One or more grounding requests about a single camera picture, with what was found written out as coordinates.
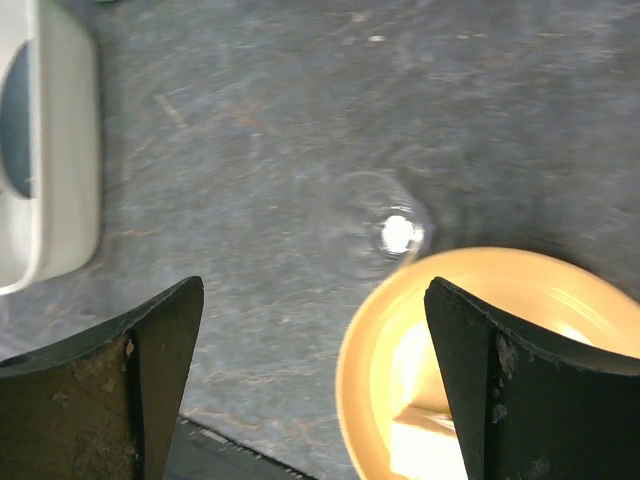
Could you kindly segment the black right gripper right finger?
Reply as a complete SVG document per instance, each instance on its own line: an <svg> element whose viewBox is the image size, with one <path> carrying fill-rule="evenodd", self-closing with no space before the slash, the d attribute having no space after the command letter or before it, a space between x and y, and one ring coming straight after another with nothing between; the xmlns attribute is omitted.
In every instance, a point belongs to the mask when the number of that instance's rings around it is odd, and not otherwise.
<svg viewBox="0 0 640 480"><path fill-rule="evenodd" d="M434 278L425 314L471 479L636 479L639 361Z"/></svg>

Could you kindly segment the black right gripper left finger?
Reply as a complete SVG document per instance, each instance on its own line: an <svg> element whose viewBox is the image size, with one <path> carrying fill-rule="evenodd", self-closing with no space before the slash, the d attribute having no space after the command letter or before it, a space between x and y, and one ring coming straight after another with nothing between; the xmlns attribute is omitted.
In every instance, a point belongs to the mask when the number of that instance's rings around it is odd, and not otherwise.
<svg viewBox="0 0 640 480"><path fill-rule="evenodd" d="M203 281L188 277L2 361L2 478L162 478L203 307Z"/></svg>

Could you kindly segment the beige round plate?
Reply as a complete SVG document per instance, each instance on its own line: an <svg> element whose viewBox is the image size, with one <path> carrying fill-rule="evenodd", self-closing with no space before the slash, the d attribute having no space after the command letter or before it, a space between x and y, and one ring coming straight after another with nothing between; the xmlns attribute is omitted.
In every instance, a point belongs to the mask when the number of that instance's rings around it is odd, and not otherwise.
<svg viewBox="0 0 640 480"><path fill-rule="evenodd" d="M344 443L362 479L394 479L391 425L409 405L447 415L424 294L443 277L573 340L639 354L639 304L605 280L550 256L509 248L451 250L404 267L361 305L336 371Z"/></svg>

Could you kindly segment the blue ceramic plate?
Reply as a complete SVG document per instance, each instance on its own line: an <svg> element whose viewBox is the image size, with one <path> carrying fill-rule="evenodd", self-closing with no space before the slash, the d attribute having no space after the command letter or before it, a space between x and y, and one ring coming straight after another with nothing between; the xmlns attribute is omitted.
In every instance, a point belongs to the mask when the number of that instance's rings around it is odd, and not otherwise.
<svg viewBox="0 0 640 480"><path fill-rule="evenodd" d="M22 198L31 197L30 42L13 56L1 91L1 165L5 184Z"/></svg>

